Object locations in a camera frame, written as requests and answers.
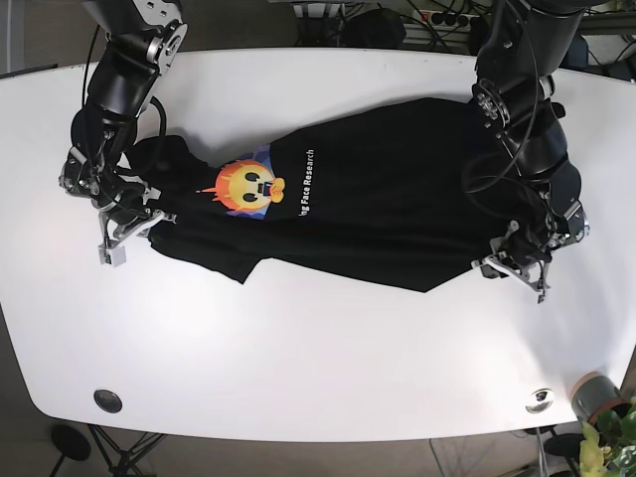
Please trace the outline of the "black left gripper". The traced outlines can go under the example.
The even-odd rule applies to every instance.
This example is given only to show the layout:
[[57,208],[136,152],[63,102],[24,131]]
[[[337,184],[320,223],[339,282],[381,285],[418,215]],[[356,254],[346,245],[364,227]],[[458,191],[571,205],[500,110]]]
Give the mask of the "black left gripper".
[[552,210],[543,214],[541,222],[521,225],[512,233],[512,256],[505,250],[471,261],[488,279],[510,277],[529,285],[537,294],[537,303],[548,298],[551,286],[548,276],[552,253],[557,249],[581,242],[589,234],[589,223],[580,201],[573,201],[563,216]]

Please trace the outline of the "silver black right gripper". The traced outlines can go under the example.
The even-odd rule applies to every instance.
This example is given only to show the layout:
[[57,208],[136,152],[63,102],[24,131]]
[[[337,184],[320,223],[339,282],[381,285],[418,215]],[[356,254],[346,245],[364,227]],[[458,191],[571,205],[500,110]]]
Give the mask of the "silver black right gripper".
[[89,199],[99,211],[102,242],[97,249],[103,265],[123,264],[124,245],[131,239],[172,241],[183,236],[177,215],[146,208],[142,183],[126,181],[106,166],[100,169],[79,149],[69,151],[60,187],[70,196]]

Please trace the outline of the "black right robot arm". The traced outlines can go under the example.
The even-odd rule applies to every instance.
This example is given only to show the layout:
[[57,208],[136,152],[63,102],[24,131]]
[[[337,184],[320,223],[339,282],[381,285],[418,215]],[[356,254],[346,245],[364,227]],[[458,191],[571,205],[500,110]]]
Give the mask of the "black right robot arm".
[[[101,263],[125,261],[124,243],[144,236],[169,214],[147,205],[142,181],[157,162],[167,115],[154,90],[170,70],[188,26],[179,1],[85,1],[84,9],[104,33],[106,46],[95,70],[85,71],[81,108],[71,127],[72,146],[59,183],[67,194],[88,199],[98,211]],[[140,115],[153,106],[159,138],[148,162],[123,167]]]

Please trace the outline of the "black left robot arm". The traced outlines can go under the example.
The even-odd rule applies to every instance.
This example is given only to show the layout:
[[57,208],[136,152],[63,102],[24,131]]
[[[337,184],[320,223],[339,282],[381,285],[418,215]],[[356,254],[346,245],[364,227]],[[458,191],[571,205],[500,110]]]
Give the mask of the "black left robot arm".
[[589,1],[496,1],[491,30],[476,59],[472,95],[501,164],[469,162],[461,186],[483,212],[507,221],[491,252],[472,265],[487,278],[513,277],[540,301],[554,251],[581,242],[589,224],[582,181],[570,162],[554,103],[554,72],[565,58]]

